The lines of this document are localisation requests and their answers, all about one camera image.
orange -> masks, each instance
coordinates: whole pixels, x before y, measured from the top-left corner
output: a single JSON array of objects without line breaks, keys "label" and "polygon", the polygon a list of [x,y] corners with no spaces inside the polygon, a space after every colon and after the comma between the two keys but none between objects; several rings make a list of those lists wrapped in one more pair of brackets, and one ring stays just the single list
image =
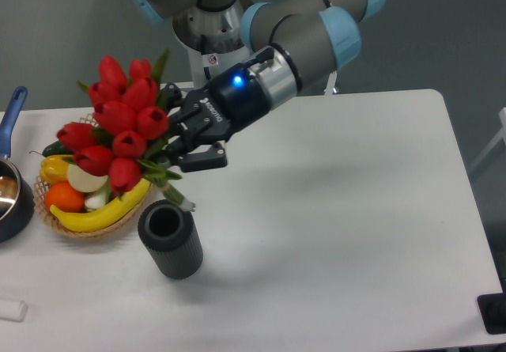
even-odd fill
[{"label": "orange", "polygon": [[65,212],[81,212],[85,205],[85,195],[68,182],[59,182],[49,187],[44,198],[44,205],[48,211],[52,204]]}]

yellow pepper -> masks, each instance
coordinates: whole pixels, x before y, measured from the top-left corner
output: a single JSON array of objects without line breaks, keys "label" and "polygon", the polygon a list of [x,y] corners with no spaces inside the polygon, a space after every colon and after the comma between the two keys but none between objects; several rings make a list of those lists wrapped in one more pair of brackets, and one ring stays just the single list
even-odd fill
[{"label": "yellow pepper", "polygon": [[66,182],[66,170],[69,168],[69,163],[63,160],[64,157],[72,157],[72,155],[56,154],[46,157],[40,163],[40,177],[51,185]]}]

yellow banana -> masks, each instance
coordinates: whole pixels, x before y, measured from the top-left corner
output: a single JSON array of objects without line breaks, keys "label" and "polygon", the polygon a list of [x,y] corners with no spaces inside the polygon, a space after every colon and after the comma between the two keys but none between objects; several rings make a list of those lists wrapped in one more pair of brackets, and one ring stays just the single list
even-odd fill
[{"label": "yellow banana", "polygon": [[149,190],[149,181],[142,179],[121,199],[114,198],[105,206],[88,213],[71,213],[60,210],[54,204],[49,211],[62,225],[74,232],[94,232],[104,229],[125,216]]}]

artificial flower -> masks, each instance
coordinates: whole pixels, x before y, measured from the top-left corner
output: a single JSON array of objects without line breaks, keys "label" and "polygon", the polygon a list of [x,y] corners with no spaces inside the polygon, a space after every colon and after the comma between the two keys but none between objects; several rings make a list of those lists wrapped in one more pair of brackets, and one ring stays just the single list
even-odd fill
[{"label": "artificial flower", "polygon": [[132,131],[137,126],[137,114],[120,101],[99,103],[93,117],[107,132],[116,136],[123,131]]},{"label": "artificial flower", "polygon": [[142,171],[136,160],[117,157],[109,168],[109,184],[117,194],[130,191],[141,180]]},{"label": "artificial flower", "polygon": [[102,145],[89,146],[74,153],[74,161],[92,176],[106,176],[109,173],[114,154]]},{"label": "artificial flower", "polygon": [[135,81],[123,95],[123,103],[140,112],[146,107],[152,107],[157,103],[158,84],[150,78],[142,78]]},{"label": "artificial flower", "polygon": [[140,158],[147,148],[147,141],[134,131],[124,131],[112,141],[112,152],[117,157]]},{"label": "artificial flower", "polygon": [[125,89],[127,89],[127,76],[123,73],[118,61],[110,55],[106,55],[100,60],[98,73],[100,75],[100,82],[111,85],[118,93],[124,93]]},{"label": "artificial flower", "polygon": [[98,145],[92,136],[93,125],[87,123],[68,123],[56,133],[56,137],[67,149],[76,152],[88,146]]},{"label": "artificial flower", "polygon": [[136,82],[139,79],[148,78],[151,74],[151,64],[144,58],[142,61],[134,59],[130,63],[130,70],[128,74],[132,78],[132,81]]},{"label": "artificial flower", "polygon": [[137,132],[148,140],[159,138],[168,130],[167,114],[158,107],[144,108],[137,115]]},{"label": "artificial flower", "polygon": [[98,104],[106,101],[115,100],[121,101],[121,95],[118,91],[108,83],[97,82],[88,87],[88,95],[92,101],[92,106],[95,108]]}]

wicker basket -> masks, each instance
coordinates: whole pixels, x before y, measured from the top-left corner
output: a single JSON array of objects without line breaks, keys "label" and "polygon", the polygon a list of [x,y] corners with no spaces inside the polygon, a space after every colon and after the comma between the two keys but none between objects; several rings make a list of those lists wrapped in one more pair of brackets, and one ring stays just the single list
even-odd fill
[{"label": "wicker basket", "polygon": [[[80,123],[88,123],[92,124],[94,127],[98,125],[93,118],[92,115],[87,115],[85,118],[79,119]],[[33,200],[35,203],[35,212],[40,216],[44,224],[49,226],[51,229],[56,231],[57,233],[60,233],[67,237],[73,237],[73,238],[97,238],[102,237],[104,235],[107,235],[109,233],[112,233],[116,231],[117,229],[120,229],[123,227],[128,220],[137,212],[139,207],[143,204],[145,199],[148,197],[149,191],[151,190],[151,187],[149,188],[149,191],[142,197],[142,199],[135,205],[134,208],[132,208],[128,214],[123,216],[121,219],[119,219],[116,223],[109,225],[108,227],[104,229],[100,229],[95,232],[74,232],[70,229],[65,228],[62,223],[49,211],[47,211],[45,205],[44,205],[44,199],[46,198],[46,193],[49,190],[49,187],[51,185],[43,180],[40,176],[36,177],[36,182],[33,185]]]}]

